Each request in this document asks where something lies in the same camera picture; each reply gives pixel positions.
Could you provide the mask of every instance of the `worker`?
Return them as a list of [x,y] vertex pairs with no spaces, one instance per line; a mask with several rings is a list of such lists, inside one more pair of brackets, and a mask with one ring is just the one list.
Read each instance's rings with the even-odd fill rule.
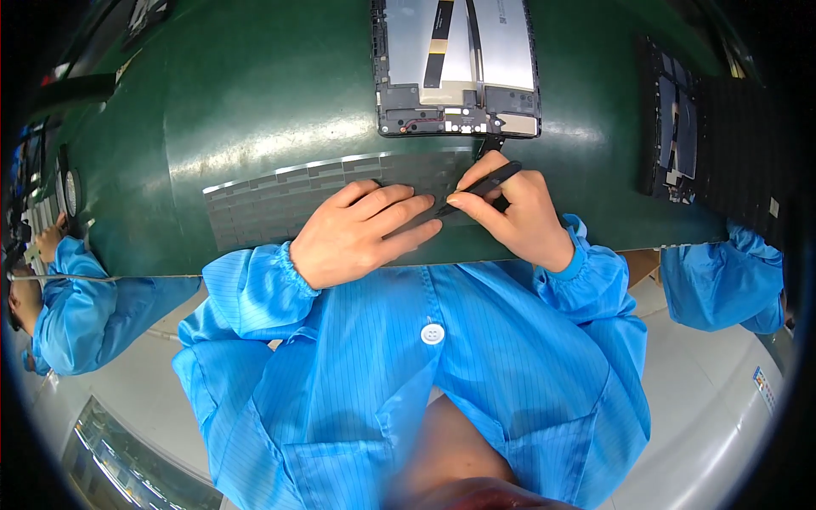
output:
[[[64,236],[65,214],[34,242],[48,274],[107,278],[96,257],[78,239]],[[30,266],[14,269],[32,276]],[[31,336],[23,367],[46,375],[79,375],[110,363],[150,326],[192,297],[201,285],[193,278],[123,278],[91,282],[78,278],[11,282],[11,326]]]
[[790,318],[782,253],[731,220],[726,227],[726,242],[662,250],[660,277],[669,317],[703,331],[741,324],[760,335],[776,333]]
[[626,262],[561,227],[537,171],[448,202],[521,259],[381,267],[441,221],[402,231],[433,197],[368,180],[203,269],[173,367],[239,508],[593,508],[626,476],[651,428]]

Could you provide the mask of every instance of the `person's right hand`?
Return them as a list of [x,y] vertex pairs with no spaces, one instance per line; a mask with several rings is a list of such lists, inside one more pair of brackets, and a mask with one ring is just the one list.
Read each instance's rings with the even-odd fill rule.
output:
[[[497,151],[488,152],[465,172],[457,189],[465,189],[509,161]],[[500,194],[510,202],[502,214],[490,202]],[[570,265],[575,246],[561,227],[544,176],[520,171],[485,195],[453,193],[447,202],[467,213],[520,259],[560,273]]]
[[383,240],[433,205],[433,196],[414,197],[410,186],[380,188],[373,180],[353,182],[314,211],[289,246],[295,270],[313,289],[364,277],[435,236],[442,222],[429,220]]
[[68,217],[64,212],[56,219],[56,223],[46,228],[34,238],[34,244],[40,250],[40,260],[46,264],[54,262],[56,247],[64,237],[64,227]]

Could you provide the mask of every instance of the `person's left hand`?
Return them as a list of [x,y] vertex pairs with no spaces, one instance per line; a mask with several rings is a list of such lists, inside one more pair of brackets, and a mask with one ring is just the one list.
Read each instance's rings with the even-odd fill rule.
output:
[[56,247],[65,236],[64,228],[68,221],[68,217],[64,212],[56,219],[56,223],[51,227],[46,228],[34,238],[34,244],[40,250],[40,260],[46,264],[54,262]]

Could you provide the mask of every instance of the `sticker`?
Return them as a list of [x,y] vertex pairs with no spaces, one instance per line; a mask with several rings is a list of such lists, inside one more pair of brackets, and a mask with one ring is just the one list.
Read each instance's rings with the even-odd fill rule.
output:
[[776,409],[776,397],[770,388],[770,384],[768,384],[768,380],[765,378],[765,374],[762,373],[762,369],[759,366],[754,370],[753,379],[757,391],[759,391],[762,396],[762,400],[765,401],[765,405],[768,406],[768,412],[773,415],[774,409]]
[[773,197],[770,198],[770,207],[768,208],[768,212],[774,217],[779,217],[779,202],[777,202]]

